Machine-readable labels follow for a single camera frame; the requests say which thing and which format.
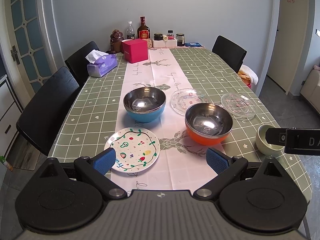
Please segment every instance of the black chair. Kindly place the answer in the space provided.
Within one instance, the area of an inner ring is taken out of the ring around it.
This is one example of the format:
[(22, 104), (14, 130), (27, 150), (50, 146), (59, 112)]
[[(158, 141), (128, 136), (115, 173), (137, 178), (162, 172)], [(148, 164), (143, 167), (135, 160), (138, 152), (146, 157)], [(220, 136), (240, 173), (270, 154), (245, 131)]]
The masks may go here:
[(247, 54), (246, 50), (222, 36), (216, 39), (212, 52), (218, 54), (236, 73), (241, 68)]
[(80, 87), (83, 87), (87, 81), (89, 74), (87, 70), (88, 61), (86, 56), (93, 50), (99, 50), (97, 44), (94, 41), (90, 41), (87, 45), (83, 46), (77, 52), (72, 54), (65, 61), (72, 75), (75, 77)]
[(44, 155), (80, 91), (66, 67), (60, 68), (34, 95), (17, 121), (18, 132)]

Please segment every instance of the painted plate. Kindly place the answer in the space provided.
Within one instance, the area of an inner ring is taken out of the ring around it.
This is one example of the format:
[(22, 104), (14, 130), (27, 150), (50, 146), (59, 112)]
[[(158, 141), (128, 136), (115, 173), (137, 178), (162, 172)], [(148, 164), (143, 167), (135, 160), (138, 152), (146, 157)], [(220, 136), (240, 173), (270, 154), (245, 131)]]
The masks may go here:
[(231, 114), (251, 118), (256, 114), (255, 103), (241, 94), (228, 93), (221, 97), (223, 107)]
[(172, 108), (181, 115), (184, 115), (190, 106), (203, 102), (208, 102), (205, 95), (192, 88), (177, 90), (170, 99)]
[(160, 152), (160, 143), (154, 133), (136, 127), (114, 133), (104, 149), (109, 147), (116, 151), (116, 163), (112, 168), (124, 173), (144, 171), (156, 162)]

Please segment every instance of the cabinet drawer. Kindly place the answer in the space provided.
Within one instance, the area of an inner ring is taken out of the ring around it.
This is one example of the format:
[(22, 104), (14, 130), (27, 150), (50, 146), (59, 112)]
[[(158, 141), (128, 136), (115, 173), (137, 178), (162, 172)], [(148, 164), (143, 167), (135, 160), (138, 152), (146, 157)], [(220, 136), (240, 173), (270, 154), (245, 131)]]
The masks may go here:
[(7, 83), (4, 83), (0, 87), (0, 118), (8, 110), (11, 104), (14, 102), (13, 97), (10, 93)]
[(14, 103), (0, 121), (0, 155), (5, 154), (10, 142), (12, 141), (12, 138), (17, 131), (16, 123), (20, 117), (20, 114), (20, 110)]

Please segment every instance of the dining table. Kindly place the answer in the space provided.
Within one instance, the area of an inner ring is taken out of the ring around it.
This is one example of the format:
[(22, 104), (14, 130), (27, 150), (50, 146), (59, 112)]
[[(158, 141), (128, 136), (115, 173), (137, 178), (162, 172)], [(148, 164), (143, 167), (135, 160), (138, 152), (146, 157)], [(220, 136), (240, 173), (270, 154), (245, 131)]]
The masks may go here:
[[(255, 93), (217, 54), (200, 48), (159, 48), (148, 50), (148, 60), (129, 63), (118, 53), (118, 65), (101, 78), (89, 77), (69, 110), (49, 152), (59, 162), (73, 162), (80, 156), (94, 157), (108, 148), (108, 139), (125, 127), (151, 130), (159, 139), (160, 154), (155, 164), (138, 173), (108, 171), (105, 175), (130, 194), (134, 189), (196, 190), (217, 174), (206, 164), (208, 146), (193, 142), (186, 133), (184, 116), (170, 104), (171, 95), (183, 88), (193, 88), (206, 101), (221, 104), (226, 93), (240, 93), (252, 100), (253, 118), (232, 116), (229, 136), (214, 147), (232, 157), (240, 155), (249, 162), (265, 159), (255, 144), (262, 124), (279, 127)], [(138, 87), (157, 87), (166, 94), (163, 114), (150, 123), (129, 117), (123, 98)], [(276, 159), (304, 194), (311, 200), (310, 177), (298, 155), (283, 151)]]

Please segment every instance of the door handle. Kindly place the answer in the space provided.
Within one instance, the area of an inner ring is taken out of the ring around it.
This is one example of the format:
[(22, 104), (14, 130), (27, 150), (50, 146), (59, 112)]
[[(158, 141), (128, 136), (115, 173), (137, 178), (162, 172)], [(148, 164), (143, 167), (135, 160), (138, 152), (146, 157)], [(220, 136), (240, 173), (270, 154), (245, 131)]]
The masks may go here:
[(20, 60), (19, 60), (19, 57), (18, 57), (18, 51), (16, 50), (16, 46), (12, 46), (11, 56), (13, 58), (13, 61), (17, 62), (17, 65), (19, 65), (20, 64)]
[(9, 126), (8, 126), (8, 128), (7, 128), (7, 130), (5, 130), (5, 134), (7, 134), (8, 132), (9, 132), (9, 130), (10, 130), (10, 128), (11, 128), (11, 124), (9, 124)]

